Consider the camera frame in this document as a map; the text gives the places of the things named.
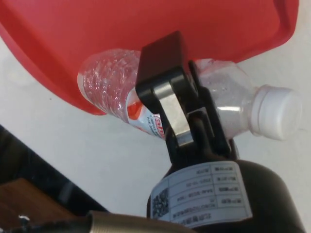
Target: white bottle cap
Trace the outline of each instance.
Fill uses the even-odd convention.
[[[302,101],[297,92],[264,85],[254,98],[250,130],[255,135],[286,140],[298,129],[301,115]]]

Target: wooden surface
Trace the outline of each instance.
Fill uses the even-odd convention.
[[[74,215],[24,179],[0,186],[0,228],[19,227],[18,215],[30,223],[74,218]]]

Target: black cylinder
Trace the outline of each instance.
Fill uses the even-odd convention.
[[[202,159],[195,164],[225,161],[221,157]],[[193,228],[200,233],[303,233],[305,232],[299,214],[283,180],[264,166],[243,161],[238,164],[250,203],[252,218],[216,223]],[[168,175],[185,166],[172,166]],[[147,204],[147,217],[150,217],[150,198]]]

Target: qr code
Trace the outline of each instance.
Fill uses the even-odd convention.
[[[159,219],[169,212],[169,189],[166,188],[152,200],[152,218]]]

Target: white surface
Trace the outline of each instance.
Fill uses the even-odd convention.
[[[265,165],[287,184],[311,232],[311,2],[300,1],[295,35],[240,63],[255,84],[299,91],[303,123],[287,142],[250,133],[236,139],[243,159]],[[42,87],[0,40],[0,123],[112,212],[145,215],[147,198],[170,163],[165,143],[111,116],[92,116]]]
[[[165,198],[167,210],[159,204]],[[151,193],[150,216],[194,228],[239,222],[253,214],[239,165],[221,161],[189,166],[161,180]]]
[[[255,135],[285,140],[297,132],[301,115],[302,101],[296,91],[264,85],[255,95],[251,131]]]

